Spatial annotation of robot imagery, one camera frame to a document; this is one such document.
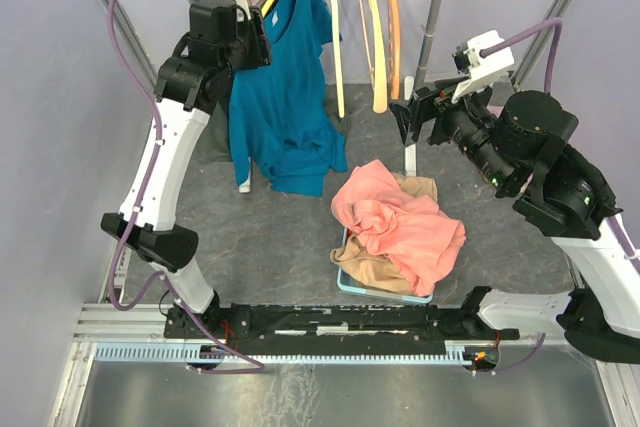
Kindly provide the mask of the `teal blue t shirt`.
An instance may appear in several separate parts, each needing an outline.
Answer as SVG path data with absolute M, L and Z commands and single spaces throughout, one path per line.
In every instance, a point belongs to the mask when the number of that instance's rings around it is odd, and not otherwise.
M 235 180 L 256 165 L 275 191 L 320 197 L 347 169 L 345 137 L 328 118 L 321 54 L 331 43 L 324 0 L 277 0 L 266 16 L 270 65 L 236 73 L 229 105 Z

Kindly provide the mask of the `cream plastic hanger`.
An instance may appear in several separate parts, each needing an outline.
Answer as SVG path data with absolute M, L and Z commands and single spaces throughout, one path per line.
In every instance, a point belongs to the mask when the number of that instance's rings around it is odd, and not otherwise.
M 338 0 L 329 0 L 331 12 L 331 34 L 334 59 L 334 75 L 336 87 L 336 102 L 338 108 L 338 116 L 344 119 L 346 115 L 345 99 L 344 99 L 344 81 L 342 71 L 341 58 L 341 33 L 339 24 L 339 2 Z

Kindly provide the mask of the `pink t shirt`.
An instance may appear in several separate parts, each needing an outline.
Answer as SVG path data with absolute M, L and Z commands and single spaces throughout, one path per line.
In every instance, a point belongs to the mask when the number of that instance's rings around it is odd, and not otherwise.
M 466 240 L 463 222 L 437 201 L 404 193 L 379 160 L 356 167 L 331 212 L 366 250 L 387 257 L 419 296 L 449 275 Z

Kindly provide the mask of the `pale peach plastic hanger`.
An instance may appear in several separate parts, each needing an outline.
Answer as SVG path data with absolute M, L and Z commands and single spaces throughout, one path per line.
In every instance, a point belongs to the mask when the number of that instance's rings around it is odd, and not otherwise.
M 378 0 L 358 0 L 367 65 L 373 92 L 372 109 L 387 111 L 387 72 Z

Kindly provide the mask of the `beige t shirt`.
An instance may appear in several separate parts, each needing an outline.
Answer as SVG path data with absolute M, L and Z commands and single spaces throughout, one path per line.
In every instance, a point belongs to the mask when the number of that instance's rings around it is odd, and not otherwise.
M 399 188 L 413 197 L 427 196 L 437 201 L 437 186 L 432 178 L 405 176 L 393 173 Z M 414 295 L 410 282 L 400 269 L 383 255 L 370 254 L 353 234 L 347 236 L 345 244 L 333 249 L 330 260 L 355 281 L 367 288 L 388 291 L 401 295 Z

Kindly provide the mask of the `orange plastic hanger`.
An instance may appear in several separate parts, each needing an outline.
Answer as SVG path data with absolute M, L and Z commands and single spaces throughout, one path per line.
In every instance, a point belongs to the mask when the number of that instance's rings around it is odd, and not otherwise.
M 389 96 L 398 100 L 401 93 L 401 26 L 398 0 L 387 0 L 389 40 Z

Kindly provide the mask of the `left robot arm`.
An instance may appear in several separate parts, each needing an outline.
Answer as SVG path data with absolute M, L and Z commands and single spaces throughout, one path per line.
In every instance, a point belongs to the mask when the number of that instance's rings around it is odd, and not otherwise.
M 198 234 L 176 222 L 177 200 L 196 143 L 234 75 L 271 58 L 261 13 L 246 0 L 195 0 L 189 26 L 159 70 L 154 119 L 131 190 L 118 212 L 103 215 L 101 228 L 164 276 L 190 308 L 187 326 L 209 337 L 221 313 L 210 306 L 216 293 L 195 258 Z

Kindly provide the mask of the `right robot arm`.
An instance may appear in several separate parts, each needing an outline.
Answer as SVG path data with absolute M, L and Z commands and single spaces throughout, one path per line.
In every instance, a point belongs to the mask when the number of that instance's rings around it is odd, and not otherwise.
M 491 88 L 454 100 L 452 87 L 421 88 L 391 102 L 402 142 L 432 122 L 428 142 L 451 142 L 498 198 L 551 239 L 585 283 L 556 296 L 514 295 L 477 287 L 458 315 L 467 336 L 502 329 L 560 334 L 580 353 L 609 363 L 639 362 L 639 252 L 626 234 L 616 196 L 601 171 L 572 147 L 578 126 L 550 94 L 512 94 L 500 114 Z

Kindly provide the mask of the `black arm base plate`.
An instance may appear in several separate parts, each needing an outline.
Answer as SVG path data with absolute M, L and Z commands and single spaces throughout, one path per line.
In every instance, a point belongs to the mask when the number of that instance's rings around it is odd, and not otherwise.
M 339 357 L 439 355 L 447 341 L 517 340 L 468 308 L 431 305 L 246 305 L 213 307 L 199 317 L 207 330 L 250 355 Z

